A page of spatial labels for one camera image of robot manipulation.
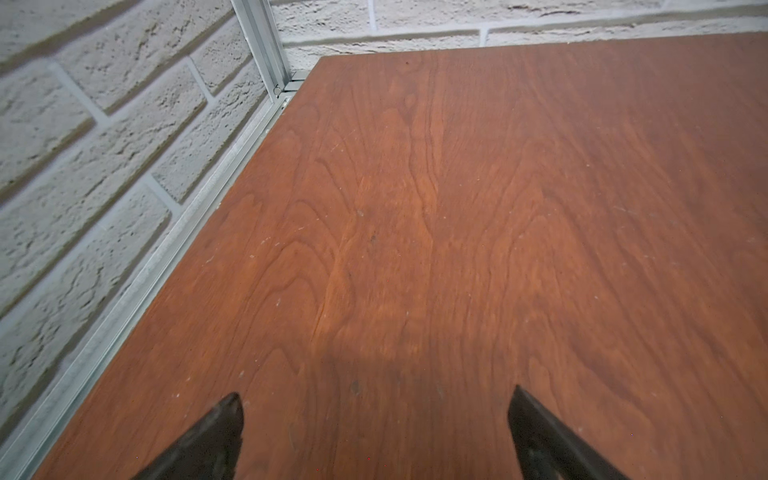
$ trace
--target vertical metal post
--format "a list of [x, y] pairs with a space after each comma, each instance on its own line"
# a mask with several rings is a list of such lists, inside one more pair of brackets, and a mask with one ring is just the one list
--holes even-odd
[[231, 0], [272, 101], [290, 82], [290, 67], [269, 0]]

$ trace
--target brick wall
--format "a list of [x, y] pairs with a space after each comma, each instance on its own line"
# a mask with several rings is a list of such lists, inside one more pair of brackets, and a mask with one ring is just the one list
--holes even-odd
[[292, 69], [324, 55], [768, 30], [768, 0], [272, 0]]
[[265, 98], [229, 0], [0, 5], [0, 439]]

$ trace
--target black pointed object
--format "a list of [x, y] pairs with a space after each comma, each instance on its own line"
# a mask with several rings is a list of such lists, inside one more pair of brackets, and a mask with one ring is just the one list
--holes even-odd
[[520, 385], [507, 420], [525, 480], [629, 480]]
[[133, 480], [232, 480], [242, 434], [243, 405], [232, 392]]

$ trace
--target wooden table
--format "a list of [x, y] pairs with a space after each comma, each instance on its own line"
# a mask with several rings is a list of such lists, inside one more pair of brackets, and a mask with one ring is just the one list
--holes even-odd
[[768, 35], [324, 58], [37, 478], [237, 390], [238, 478], [768, 478]]

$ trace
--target white brick wall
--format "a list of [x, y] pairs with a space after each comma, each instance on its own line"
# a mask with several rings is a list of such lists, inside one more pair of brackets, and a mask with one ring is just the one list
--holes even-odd
[[0, 441], [265, 98], [229, 0], [0, 5]]
[[273, 0], [293, 70], [324, 55], [768, 30], [768, 0]]

